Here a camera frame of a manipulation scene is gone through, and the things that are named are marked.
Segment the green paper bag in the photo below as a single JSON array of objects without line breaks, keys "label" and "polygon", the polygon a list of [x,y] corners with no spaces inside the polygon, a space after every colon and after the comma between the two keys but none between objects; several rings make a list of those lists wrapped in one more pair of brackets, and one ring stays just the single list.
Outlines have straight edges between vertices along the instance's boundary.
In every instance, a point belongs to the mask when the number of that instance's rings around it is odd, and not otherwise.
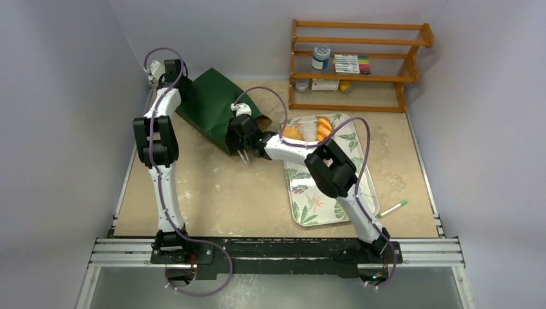
[{"label": "green paper bag", "polygon": [[214,68],[197,77],[176,113],[206,139],[228,155],[234,150],[227,138],[229,123],[235,117],[231,104],[243,90]]}]

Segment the fake baguette bread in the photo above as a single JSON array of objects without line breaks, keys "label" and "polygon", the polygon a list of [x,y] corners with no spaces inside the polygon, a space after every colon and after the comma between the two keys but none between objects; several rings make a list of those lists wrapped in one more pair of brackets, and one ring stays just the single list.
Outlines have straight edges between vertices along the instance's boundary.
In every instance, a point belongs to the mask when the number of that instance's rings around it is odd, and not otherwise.
[{"label": "fake baguette bread", "polygon": [[318,142],[323,141],[333,131],[331,122],[326,117],[319,117],[316,123],[316,136],[315,140]]}]

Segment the yellow fake bread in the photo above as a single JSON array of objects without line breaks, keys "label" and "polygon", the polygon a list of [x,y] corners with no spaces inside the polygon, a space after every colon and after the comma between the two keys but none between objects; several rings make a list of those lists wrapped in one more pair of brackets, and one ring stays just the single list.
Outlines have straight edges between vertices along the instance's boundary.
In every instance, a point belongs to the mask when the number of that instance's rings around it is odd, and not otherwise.
[{"label": "yellow fake bread", "polygon": [[286,126],[282,132],[282,135],[285,138],[289,138],[293,140],[300,140],[300,141],[304,140],[303,134],[293,126]]}]

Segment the metal tongs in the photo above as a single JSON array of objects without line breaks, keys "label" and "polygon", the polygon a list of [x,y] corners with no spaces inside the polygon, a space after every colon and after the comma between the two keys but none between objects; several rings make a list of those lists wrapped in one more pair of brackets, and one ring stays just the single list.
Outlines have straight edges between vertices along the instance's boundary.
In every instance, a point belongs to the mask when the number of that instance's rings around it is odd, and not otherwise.
[{"label": "metal tongs", "polygon": [[249,154],[246,149],[238,149],[237,153],[239,154],[245,165],[249,166],[251,164]]}]

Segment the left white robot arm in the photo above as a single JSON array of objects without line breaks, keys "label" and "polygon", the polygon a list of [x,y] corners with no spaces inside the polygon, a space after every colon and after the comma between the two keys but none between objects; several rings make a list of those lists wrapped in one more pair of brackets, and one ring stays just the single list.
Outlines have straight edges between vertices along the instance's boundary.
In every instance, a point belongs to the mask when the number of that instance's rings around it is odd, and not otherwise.
[{"label": "left white robot arm", "polygon": [[144,116],[133,120],[133,131],[138,157],[148,168],[156,194],[158,232],[153,254],[185,263],[191,257],[192,246],[184,240],[185,221],[178,204],[175,176],[179,147],[171,121],[182,102],[176,85],[184,76],[185,65],[180,59],[173,59],[165,61],[164,66],[156,99]]}]

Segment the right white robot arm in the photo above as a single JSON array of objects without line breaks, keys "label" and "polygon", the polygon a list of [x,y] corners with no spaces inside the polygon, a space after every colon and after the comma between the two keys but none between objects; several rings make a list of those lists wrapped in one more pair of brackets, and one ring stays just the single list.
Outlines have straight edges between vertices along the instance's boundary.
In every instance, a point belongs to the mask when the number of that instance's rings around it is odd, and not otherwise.
[{"label": "right white robot arm", "polygon": [[394,262],[398,260],[401,251],[362,200],[360,182],[364,169],[356,168],[332,135],[321,142],[294,140],[282,133],[262,131],[250,115],[234,117],[228,133],[237,147],[258,158],[304,165],[317,188],[345,211],[361,243],[363,257],[376,262],[391,254]]}]

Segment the leaf pattern serving tray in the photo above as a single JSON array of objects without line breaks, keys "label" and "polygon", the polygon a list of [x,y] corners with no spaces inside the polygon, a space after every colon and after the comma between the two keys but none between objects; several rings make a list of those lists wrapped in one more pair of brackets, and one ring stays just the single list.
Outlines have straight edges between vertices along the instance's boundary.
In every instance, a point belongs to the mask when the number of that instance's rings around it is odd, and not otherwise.
[{"label": "leaf pattern serving tray", "polygon": [[[287,126],[298,129],[303,134],[305,142],[314,142],[319,117],[320,115],[290,118]],[[335,134],[334,140],[355,164],[359,173],[364,160],[364,150],[354,123],[350,122],[342,127]],[[327,197],[317,188],[305,166],[285,162],[285,173],[292,204],[292,217],[297,224],[311,227],[349,220],[339,202]]]}]

